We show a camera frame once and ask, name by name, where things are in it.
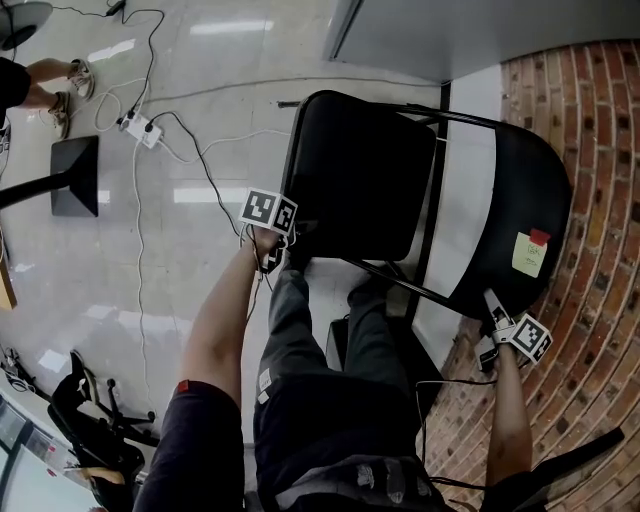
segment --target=brick wall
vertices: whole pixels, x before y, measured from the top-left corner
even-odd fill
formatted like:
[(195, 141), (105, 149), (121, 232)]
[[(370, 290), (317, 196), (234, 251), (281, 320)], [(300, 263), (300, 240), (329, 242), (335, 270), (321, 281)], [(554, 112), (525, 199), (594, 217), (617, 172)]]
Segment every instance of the brick wall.
[[(637, 512), (640, 43), (561, 48), (505, 63), (502, 74), (503, 121), (547, 140), (574, 189), (557, 268), (531, 309), (554, 338), (540, 364), (523, 370), (534, 459), (565, 453), (620, 425), (623, 446), (552, 510)], [(461, 323), (448, 377), (487, 378), (474, 365), (477, 330), (476, 322)], [(484, 484), (488, 388), (444, 387), (427, 418), (430, 475)], [(447, 499), (481, 503), (478, 491), (441, 489)]]

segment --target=power strip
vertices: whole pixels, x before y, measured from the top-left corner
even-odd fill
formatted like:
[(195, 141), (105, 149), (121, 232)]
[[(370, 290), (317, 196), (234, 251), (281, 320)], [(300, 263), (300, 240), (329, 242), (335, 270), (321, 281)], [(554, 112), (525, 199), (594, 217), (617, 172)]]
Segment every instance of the power strip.
[(137, 140), (142, 142), (149, 149), (153, 148), (162, 137), (162, 130), (155, 124), (150, 132), (145, 131), (149, 120), (140, 114), (134, 116), (133, 119), (124, 118), (122, 127), (133, 135)]

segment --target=white floor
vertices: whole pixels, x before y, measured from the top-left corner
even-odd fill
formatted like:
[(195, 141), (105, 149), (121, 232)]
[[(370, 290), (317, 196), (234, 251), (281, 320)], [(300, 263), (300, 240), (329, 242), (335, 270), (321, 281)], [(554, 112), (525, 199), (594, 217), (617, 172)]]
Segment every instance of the white floor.
[[(53, 3), (90, 12), (107, 9), (98, 0)], [(438, 105), (438, 87), (384, 81), (323, 78), (222, 88), (296, 77), (425, 84), (383, 70), (323, 61), (334, 6), (333, 0), (130, 0), (128, 12), (159, 7), (167, 15), (153, 39), (157, 60), (151, 98), (183, 96), (148, 102), (144, 113), (152, 116), (177, 111), (204, 147), (214, 139), (260, 129), (289, 132), (295, 109), (281, 110), (276, 101), (301, 100), (320, 89), (374, 101)], [(102, 19), (55, 11), (45, 27), (19, 47), (17, 60), (29, 64), (45, 57), (71, 60), (112, 55), (93, 62), (98, 77), (96, 93), (100, 93), (144, 77), (150, 58), (147, 37), (157, 18), (155, 13), (136, 14), (130, 26), (123, 27), (119, 17)], [(55, 90), (68, 85), (52, 83), (47, 87)], [(142, 82), (138, 82), (114, 92), (124, 108), (141, 88)], [(188, 94), (209, 89), (213, 90)], [(94, 102), (74, 117), (71, 137), (96, 133), (96, 106)], [(115, 110), (115, 103), (107, 99), (99, 126), (108, 126)], [(36, 112), (12, 109), (9, 117), (13, 141), (2, 187), (47, 175), (53, 142), (52, 128), (45, 126)], [(42, 118), (50, 122), (46, 114)], [(165, 141), (178, 154), (189, 159), (196, 156), (190, 139), (173, 120), (167, 117), (160, 124), (166, 128)], [(227, 206), (233, 215), (239, 206), (234, 189), (257, 186), (279, 190), (287, 147), (287, 136), (260, 134), (209, 150), (206, 159), (223, 197), (229, 198)], [(162, 417), (176, 384), (181, 348), (191, 322), (238, 241), (219, 205), (212, 202), (213, 193), (201, 164), (182, 165), (159, 147), (139, 150), (149, 401), (138, 329), (133, 148), (134, 139), (117, 129), (100, 135), (101, 204), (97, 219), (53, 217), (47, 195), (2, 211), (18, 306), (14, 311), (0, 312), (0, 342), (18, 350), (25, 366), (48, 392), (68, 372), (66, 358), (69, 350), (76, 348), (102, 382), (116, 379), (120, 400), (129, 411), (153, 408)], [(416, 259), (414, 250), (410, 260), (415, 263)], [(318, 262), (311, 269), (311, 311), (321, 345), (326, 342), (329, 323), (347, 312), (346, 295), (359, 275), (352, 267), (334, 261)], [(245, 442), (253, 439), (254, 382), (267, 338), (268, 301), (269, 290), (263, 287), (245, 341)]]

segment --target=yellow sticky note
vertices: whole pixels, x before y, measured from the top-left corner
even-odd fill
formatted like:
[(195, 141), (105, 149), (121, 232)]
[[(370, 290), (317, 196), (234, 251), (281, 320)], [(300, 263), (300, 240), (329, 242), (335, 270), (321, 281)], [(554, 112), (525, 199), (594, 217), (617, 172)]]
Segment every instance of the yellow sticky note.
[(511, 266), (528, 276), (538, 277), (545, 254), (547, 254), (547, 244), (543, 246), (534, 244), (529, 240), (529, 235), (518, 233)]

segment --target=black folding chair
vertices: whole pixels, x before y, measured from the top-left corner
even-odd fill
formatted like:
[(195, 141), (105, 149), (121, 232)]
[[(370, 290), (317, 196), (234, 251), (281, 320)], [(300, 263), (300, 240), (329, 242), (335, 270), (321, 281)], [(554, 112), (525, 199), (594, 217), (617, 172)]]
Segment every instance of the black folding chair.
[[(489, 215), (450, 297), (365, 261), (407, 256), (435, 154), (436, 136), (428, 125), (440, 121), (474, 124), (494, 130), (496, 137)], [(335, 91), (316, 92), (299, 104), (281, 190), (298, 204), (292, 250), (344, 259), (477, 319), (488, 313), (487, 288), (512, 316), (535, 302), (558, 259), (571, 203), (562, 161), (527, 130), (420, 105), (370, 103)], [(537, 278), (512, 267), (517, 234), (532, 229), (549, 236)]]

